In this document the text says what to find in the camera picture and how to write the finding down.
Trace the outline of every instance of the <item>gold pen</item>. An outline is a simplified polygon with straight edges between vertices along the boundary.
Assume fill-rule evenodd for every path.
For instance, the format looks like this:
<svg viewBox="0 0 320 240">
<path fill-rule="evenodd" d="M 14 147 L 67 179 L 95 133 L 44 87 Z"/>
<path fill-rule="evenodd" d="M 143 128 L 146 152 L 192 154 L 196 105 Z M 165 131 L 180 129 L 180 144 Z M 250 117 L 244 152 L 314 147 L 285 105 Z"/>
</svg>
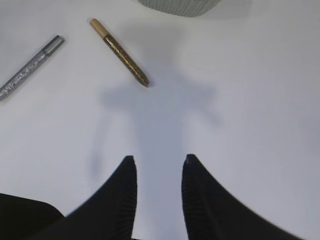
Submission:
<svg viewBox="0 0 320 240">
<path fill-rule="evenodd" d="M 112 49 L 112 51 L 118 56 L 123 64 L 130 70 L 130 72 L 135 76 L 139 83 L 141 83 L 145 87 L 148 87 L 149 80 L 147 76 L 132 60 L 128 53 L 126 53 L 126 51 L 121 47 L 117 40 L 107 31 L 107 29 L 105 29 L 105 27 L 95 18 L 90 21 L 90 25 L 99 34 L 103 41 Z"/>
</svg>

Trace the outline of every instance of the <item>pen cap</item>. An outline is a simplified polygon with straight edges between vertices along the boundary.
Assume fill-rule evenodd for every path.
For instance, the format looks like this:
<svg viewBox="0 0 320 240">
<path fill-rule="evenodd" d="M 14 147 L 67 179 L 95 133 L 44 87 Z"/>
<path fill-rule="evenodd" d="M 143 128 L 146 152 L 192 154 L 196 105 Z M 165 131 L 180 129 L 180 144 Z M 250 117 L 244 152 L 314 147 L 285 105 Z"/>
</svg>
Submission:
<svg viewBox="0 0 320 240">
<path fill-rule="evenodd" d="M 55 36 L 42 50 L 48 55 L 51 56 L 63 43 L 64 39 L 59 35 Z"/>
</svg>

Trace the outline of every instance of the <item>gray fabric basket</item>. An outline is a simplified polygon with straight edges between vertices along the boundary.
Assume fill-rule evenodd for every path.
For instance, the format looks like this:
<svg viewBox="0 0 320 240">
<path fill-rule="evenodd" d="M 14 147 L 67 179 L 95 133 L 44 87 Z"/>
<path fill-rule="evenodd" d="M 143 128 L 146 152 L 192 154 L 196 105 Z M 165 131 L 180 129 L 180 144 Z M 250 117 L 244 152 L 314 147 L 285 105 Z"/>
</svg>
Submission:
<svg viewBox="0 0 320 240">
<path fill-rule="evenodd" d="M 197 17 L 212 9 L 220 0 L 139 0 L 140 3 L 164 13 Z"/>
</svg>

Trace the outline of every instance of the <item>white surface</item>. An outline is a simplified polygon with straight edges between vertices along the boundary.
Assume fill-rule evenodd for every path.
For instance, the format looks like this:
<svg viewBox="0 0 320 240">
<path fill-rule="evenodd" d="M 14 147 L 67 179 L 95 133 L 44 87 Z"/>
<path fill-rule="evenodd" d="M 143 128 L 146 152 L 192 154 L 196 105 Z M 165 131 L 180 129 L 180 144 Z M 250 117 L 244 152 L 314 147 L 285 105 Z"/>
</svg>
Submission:
<svg viewBox="0 0 320 240">
<path fill-rule="evenodd" d="M 302 238 L 320 236 L 320 1 L 222 0 L 202 17 L 133 0 L 0 1 L 0 81 L 55 34 L 63 47 L 0 102 L 0 192 L 68 214 L 126 155 L 133 236 L 185 240 L 182 164 Z M 143 88 L 89 25 L 146 70 Z"/>
</svg>

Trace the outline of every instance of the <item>ribbed texture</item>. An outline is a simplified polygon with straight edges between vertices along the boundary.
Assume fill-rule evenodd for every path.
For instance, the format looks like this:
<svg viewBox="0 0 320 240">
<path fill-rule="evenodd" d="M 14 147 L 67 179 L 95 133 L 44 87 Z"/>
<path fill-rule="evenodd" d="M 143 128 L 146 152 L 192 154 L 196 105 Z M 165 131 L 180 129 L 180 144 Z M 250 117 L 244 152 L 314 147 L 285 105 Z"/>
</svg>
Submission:
<svg viewBox="0 0 320 240">
<path fill-rule="evenodd" d="M 117 216 L 115 230 L 112 240 L 129 240 L 131 239 L 136 207 L 137 207 L 137 175 L 132 174 L 128 180 L 125 197 L 121 203 L 120 211 Z"/>
<path fill-rule="evenodd" d="M 184 174 L 181 190 L 185 226 L 189 240 L 217 240 L 201 194 L 190 175 Z"/>
<path fill-rule="evenodd" d="M 220 0 L 139 0 L 144 6 L 164 13 L 197 17 L 208 12 Z"/>
</svg>

